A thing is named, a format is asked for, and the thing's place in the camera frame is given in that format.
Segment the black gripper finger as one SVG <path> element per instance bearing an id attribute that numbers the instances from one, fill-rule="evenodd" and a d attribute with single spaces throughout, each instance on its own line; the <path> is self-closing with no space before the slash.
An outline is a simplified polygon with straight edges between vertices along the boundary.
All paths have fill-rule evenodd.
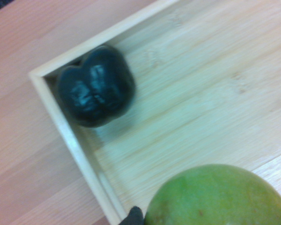
<path id="1" fill-rule="evenodd" d="M 133 206 L 127 217 L 120 222 L 120 225 L 144 225 L 142 210 L 138 206 Z"/>

